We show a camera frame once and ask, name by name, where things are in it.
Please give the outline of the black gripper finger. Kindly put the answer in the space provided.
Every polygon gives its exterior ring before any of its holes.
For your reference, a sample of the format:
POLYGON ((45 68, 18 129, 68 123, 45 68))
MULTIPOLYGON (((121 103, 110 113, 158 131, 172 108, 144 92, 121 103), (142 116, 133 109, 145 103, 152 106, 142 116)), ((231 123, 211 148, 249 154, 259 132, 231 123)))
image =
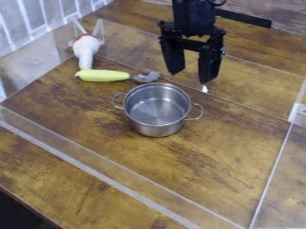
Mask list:
POLYGON ((166 71, 174 75, 185 68, 184 49, 173 39, 164 37, 160 37, 160 46, 166 71))
POLYGON ((200 47, 197 51, 197 77, 201 84, 217 77, 221 56, 223 46, 205 44, 200 47))

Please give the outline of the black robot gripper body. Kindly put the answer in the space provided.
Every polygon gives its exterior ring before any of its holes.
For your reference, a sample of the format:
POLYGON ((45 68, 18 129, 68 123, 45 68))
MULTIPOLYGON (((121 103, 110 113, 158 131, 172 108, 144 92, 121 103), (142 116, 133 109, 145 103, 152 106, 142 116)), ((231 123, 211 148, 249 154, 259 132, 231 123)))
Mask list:
POLYGON ((158 21, 160 37, 173 39, 182 49, 196 52, 205 44, 223 46, 225 31, 215 26, 215 8, 225 2, 172 0, 173 20, 158 21))

